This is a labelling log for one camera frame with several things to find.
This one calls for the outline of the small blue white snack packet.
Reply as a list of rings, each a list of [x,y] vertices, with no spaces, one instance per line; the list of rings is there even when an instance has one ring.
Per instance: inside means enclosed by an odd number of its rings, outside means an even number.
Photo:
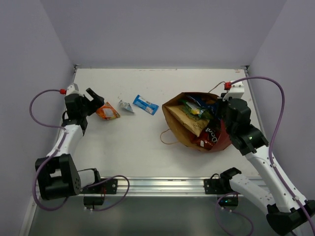
[[[146,111],[150,115],[154,115],[159,106],[157,104],[151,103],[144,99],[142,96],[137,95],[136,98],[133,101],[133,105],[136,105],[137,107],[141,108],[142,110]]]

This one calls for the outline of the red paper bag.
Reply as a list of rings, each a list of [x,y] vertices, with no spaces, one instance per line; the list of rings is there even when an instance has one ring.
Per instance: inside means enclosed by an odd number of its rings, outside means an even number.
[[[205,152],[218,152],[226,149],[231,144],[231,141],[226,132],[226,128],[223,121],[220,120],[216,115],[211,114],[212,117],[210,119],[210,122],[215,120],[220,122],[221,134],[218,139],[218,142],[213,146],[213,148],[211,150],[207,150],[205,148],[194,145],[189,139],[190,134],[192,133],[189,130],[187,130],[183,125],[181,125],[166,109],[167,106],[183,105],[178,100],[184,98],[186,95],[203,95],[206,97],[211,97],[215,99],[217,102],[219,102],[218,101],[219,96],[210,92],[181,92],[175,97],[171,98],[169,101],[165,102],[162,105],[162,112],[168,125],[168,130],[171,131],[176,138],[176,141],[174,141],[173,144],[181,143],[186,147]]]

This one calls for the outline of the green yellow chips bag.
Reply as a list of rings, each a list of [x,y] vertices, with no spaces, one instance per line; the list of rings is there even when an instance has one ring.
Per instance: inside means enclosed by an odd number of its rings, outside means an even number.
[[[212,115],[209,113],[209,109],[196,96],[186,95],[178,101],[187,108],[190,114],[202,119],[211,119]]]

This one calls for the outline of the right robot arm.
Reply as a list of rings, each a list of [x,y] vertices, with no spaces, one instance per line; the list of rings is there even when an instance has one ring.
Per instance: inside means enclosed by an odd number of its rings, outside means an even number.
[[[251,124],[251,110],[240,98],[219,99],[217,116],[226,127],[233,146],[246,157],[266,184],[264,190],[236,168],[221,173],[219,187],[237,192],[258,207],[270,227],[280,236],[293,232],[315,214],[308,200],[288,178],[270,150],[263,133]]]

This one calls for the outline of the dark blue snack bag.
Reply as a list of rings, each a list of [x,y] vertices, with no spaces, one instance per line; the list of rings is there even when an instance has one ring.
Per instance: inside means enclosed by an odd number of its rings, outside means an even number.
[[[218,102],[215,99],[203,95],[187,95],[187,97],[199,107],[210,112],[210,114],[216,114],[216,111],[218,109]]]

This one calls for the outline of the orange snack packet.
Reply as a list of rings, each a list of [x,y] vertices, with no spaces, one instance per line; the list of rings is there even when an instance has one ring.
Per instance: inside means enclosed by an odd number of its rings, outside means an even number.
[[[105,102],[103,106],[97,109],[96,114],[104,120],[112,120],[121,117],[109,102]]]

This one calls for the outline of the small silver blue snack packet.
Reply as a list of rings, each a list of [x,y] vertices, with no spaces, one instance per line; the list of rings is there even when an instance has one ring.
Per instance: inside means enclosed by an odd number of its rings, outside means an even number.
[[[118,102],[118,106],[122,112],[127,113],[129,115],[135,115],[135,112],[133,111],[133,109],[129,103],[120,100]]]

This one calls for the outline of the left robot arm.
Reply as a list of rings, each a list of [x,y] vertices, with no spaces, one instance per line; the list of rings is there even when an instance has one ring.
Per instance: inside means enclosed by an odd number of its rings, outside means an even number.
[[[104,98],[91,88],[86,89],[86,92],[92,100],[80,94],[76,84],[56,91],[65,95],[67,118],[63,118],[59,127],[61,136],[53,149],[46,157],[35,162],[36,181],[44,200],[67,198],[80,193],[82,182],[72,155],[85,135],[87,117],[104,105]]]

